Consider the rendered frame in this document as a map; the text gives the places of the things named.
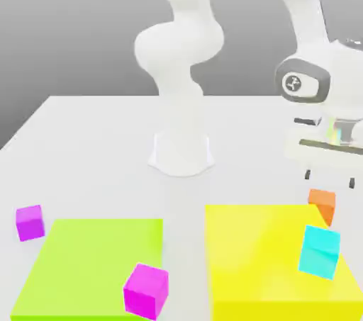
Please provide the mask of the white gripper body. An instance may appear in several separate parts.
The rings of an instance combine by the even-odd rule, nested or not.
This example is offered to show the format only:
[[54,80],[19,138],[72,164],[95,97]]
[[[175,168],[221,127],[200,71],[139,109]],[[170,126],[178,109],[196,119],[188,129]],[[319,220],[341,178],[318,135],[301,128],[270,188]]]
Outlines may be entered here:
[[286,137],[285,155],[306,165],[337,167],[349,171],[363,171],[363,148],[330,145],[313,138],[303,138],[298,131]]

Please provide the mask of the small orange cube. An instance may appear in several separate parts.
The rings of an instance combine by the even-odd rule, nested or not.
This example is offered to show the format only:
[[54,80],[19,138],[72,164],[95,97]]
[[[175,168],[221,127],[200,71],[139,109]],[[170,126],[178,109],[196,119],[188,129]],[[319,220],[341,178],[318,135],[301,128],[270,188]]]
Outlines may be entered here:
[[332,225],[336,204],[334,192],[311,189],[308,195],[308,203],[316,205],[327,226]]

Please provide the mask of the small cyan cube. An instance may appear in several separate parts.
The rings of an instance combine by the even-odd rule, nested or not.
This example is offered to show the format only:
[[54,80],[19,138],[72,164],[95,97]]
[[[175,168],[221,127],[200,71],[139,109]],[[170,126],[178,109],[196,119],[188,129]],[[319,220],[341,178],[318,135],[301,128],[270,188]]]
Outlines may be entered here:
[[333,280],[340,255],[339,232],[307,225],[298,263],[298,270]]

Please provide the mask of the small magenta cube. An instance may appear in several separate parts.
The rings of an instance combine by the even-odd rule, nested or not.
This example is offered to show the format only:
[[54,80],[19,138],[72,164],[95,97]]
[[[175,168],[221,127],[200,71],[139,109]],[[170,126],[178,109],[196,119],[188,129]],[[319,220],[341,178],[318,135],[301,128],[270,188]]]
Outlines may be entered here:
[[125,311],[156,321],[169,295],[169,272],[137,264],[123,287]]

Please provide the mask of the small purple cube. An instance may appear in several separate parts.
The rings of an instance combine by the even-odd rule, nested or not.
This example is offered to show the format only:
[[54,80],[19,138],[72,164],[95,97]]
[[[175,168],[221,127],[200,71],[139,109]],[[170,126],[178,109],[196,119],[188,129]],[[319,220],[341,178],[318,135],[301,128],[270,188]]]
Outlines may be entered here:
[[32,205],[16,210],[16,228],[19,240],[36,239],[45,235],[43,214],[40,205]]

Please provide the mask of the large yellow box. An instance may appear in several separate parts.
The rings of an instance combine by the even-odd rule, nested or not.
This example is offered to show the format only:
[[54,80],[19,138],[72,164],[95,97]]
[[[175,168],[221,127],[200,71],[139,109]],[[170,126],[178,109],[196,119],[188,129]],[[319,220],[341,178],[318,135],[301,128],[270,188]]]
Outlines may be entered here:
[[298,270],[314,205],[207,205],[210,321],[361,321],[363,291],[344,257],[327,280]]

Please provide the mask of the large lime green box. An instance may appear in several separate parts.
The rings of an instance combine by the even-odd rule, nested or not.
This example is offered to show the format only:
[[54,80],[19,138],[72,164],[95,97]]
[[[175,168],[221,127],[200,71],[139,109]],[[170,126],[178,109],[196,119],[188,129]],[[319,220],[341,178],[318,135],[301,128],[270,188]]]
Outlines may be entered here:
[[143,321],[125,311],[137,264],[162,265],[159,218],[57,219],[11,311],[11,321]]

